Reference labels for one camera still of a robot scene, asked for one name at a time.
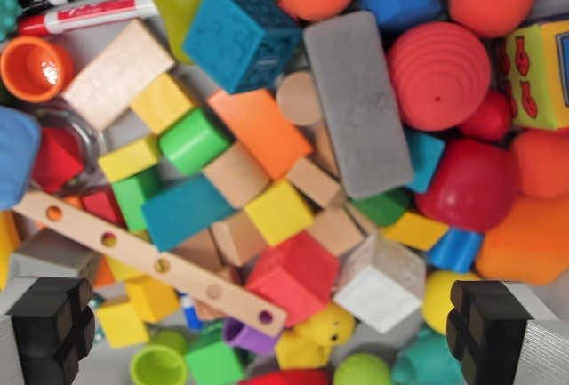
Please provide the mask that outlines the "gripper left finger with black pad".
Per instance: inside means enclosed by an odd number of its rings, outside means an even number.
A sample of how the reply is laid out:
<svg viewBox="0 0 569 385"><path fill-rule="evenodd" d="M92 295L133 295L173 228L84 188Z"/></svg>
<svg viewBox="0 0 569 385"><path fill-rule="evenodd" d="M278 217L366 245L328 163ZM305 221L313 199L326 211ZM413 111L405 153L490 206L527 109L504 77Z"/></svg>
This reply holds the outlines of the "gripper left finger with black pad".
<svg viewBox="0 0 569 385"><path fill-rule="evenodd" d="M1 382L73 383L94 340L91 299L85 278L10 281L1 291Z"/></svg>

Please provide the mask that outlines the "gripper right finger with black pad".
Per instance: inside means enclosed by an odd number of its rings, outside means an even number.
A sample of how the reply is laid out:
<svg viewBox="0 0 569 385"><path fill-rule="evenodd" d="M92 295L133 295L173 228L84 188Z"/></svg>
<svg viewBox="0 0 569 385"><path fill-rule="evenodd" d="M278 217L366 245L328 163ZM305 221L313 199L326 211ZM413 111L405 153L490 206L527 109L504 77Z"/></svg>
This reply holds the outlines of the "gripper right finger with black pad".
<svg viewBox="0 0 569 385"><path fill-rule="evenodd" d="M566 384L568 320L520 282L456 281L446 339L468 384Z"/></svg>

